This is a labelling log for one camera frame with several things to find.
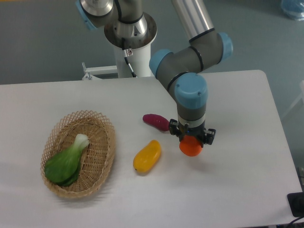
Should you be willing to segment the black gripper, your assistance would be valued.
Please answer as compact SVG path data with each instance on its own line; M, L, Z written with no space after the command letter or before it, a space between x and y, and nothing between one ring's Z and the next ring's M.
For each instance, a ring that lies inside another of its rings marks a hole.
M203 148L204 145L212 145L215 135L216 129L206 129L205 128L205 121L201 122L200 125L193 127L186 122L180 122L174 119L170 119L169 121L169 132L171 135L178 136L179 142L183 140L185 135L193 136L199 142L201 142L201 147Z

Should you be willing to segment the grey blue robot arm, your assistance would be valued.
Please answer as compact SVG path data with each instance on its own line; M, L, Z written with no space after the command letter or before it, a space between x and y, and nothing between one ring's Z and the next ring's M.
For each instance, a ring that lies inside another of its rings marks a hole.
M177 105L178 119L170 120L170 133L180 142L190 137L203 147L213 143L216 130L205 128L208 89L200 73L231 56L233 44L226 33L215 30L203 1L174 0L172 4L190 45L177 53L161 49L152 54L157 26L140 0L76 1L88 29L104 28L118 76L154 76Z

